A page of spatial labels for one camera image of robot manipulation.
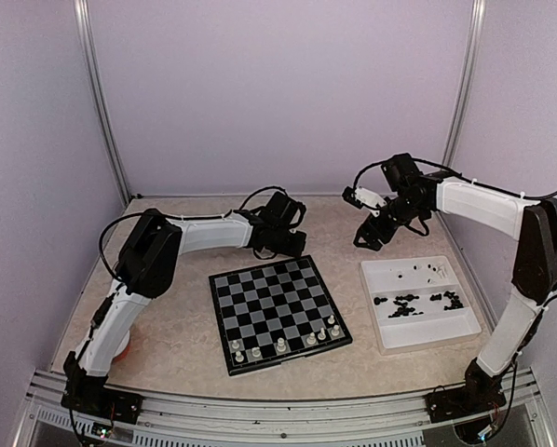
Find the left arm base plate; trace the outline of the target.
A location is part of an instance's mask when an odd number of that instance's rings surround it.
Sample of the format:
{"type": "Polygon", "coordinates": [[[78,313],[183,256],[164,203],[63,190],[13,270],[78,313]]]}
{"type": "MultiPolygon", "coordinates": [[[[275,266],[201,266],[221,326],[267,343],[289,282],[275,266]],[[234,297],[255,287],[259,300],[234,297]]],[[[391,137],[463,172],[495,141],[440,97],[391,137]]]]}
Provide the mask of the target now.
{"type": "Polygon", "coordinates": [[[101,419],[135,425],[142,409],[143,397],[101,385],[83,385],[64,390],[61,406],[101,419]]]}

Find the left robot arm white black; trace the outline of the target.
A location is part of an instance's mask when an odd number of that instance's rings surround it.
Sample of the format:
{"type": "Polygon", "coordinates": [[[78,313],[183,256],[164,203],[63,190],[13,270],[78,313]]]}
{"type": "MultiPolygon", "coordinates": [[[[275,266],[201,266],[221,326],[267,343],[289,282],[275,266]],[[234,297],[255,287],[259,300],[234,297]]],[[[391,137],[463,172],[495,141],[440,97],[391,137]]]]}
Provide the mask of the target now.
{"type": "Polygon", "coordinates": [[[306,234],[299,225],[306,205],[282,188],[268,202],[212,216],[174,216],[156,208],[136,214],[136,224],[107,269],[111,288],[93,314],[88,333],[64,362],[65,395],[93,414],[104,413],[111,395],[104,387],[113,359],[122,352],[133,321],[170,288],[179,257],[223,248],[298,257],[306,234]]]}

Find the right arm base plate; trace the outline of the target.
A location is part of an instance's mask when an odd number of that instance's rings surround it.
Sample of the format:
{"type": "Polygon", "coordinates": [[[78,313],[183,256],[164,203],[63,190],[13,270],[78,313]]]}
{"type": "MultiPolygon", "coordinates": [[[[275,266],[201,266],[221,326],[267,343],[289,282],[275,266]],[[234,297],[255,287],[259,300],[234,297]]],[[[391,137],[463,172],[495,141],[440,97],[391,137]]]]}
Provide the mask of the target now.
{"type": "Polygon", "coordinates": [[[432,424],[492,411],[507,404],[501,390],[472,395],[465,386],[439,389],[425,396],[428,416],[432,424]]]}

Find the white chess queen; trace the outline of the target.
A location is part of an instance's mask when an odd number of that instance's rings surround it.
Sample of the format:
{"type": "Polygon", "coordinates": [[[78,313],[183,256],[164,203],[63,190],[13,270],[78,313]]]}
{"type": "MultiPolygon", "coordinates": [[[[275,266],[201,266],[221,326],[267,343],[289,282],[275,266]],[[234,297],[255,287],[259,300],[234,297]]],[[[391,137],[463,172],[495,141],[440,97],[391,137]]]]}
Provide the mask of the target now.
{"type": "Polygon", "coordinates": [[[279,338],[278,341],[277,341],[276,350],[279,353],[283,353],[283,352],[286,351],[286,349],[287,349],[287,346],[286,346],[285,340],[283,338],[279,338]]]}

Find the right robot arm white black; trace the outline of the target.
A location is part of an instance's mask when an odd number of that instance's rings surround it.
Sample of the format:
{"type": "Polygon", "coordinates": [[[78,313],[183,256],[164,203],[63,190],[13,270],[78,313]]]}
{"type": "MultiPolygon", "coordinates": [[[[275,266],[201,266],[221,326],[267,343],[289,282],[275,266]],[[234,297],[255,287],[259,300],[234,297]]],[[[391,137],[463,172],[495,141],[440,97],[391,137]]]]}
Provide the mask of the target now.
{"type": "Polygon", "coordinates": [[[508,192],[441,165],[424,173],[422,163],[408,153],[377,162],[393,198],[357,183],[345,188],[346,202],[370,212],[357,230],[355,246],[379,251],[399,228],[410,227],[413,220],[423,224],[436,211],[484,224],[518,243],[509,301],[489,341],[467,367],[465,384],[426,396],[431,421],[441,422],[506,404],[502,379],[537,333],[548,304],[557,299],[557,197],[508,192]]]}

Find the white chess bishop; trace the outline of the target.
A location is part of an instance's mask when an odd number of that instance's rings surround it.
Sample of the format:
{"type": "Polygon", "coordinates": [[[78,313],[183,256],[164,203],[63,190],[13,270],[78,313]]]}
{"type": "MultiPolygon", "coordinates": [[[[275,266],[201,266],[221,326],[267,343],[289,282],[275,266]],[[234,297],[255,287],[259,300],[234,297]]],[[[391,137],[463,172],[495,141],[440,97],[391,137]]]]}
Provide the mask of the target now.
{"type": "Polygon", "coordinates": [[[317,343],[317,338],[316,338],[316,334],[315,333],[310,333],[306,339],[306,342],[309,345],[315,345],[317,343]]]}

